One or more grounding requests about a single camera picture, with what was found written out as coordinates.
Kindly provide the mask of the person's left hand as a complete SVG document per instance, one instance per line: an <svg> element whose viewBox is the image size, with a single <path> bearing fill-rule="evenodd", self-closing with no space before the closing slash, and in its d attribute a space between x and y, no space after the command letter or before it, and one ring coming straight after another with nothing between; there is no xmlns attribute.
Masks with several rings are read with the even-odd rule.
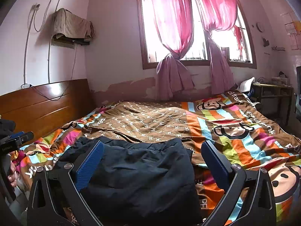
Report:
<svg viewBox="0 0 301 226"><path fill-rule="evenodd" d="M8 175L8 180L13 188L17 186L16 167L12 162L10 163L10 174Z"/></svg>

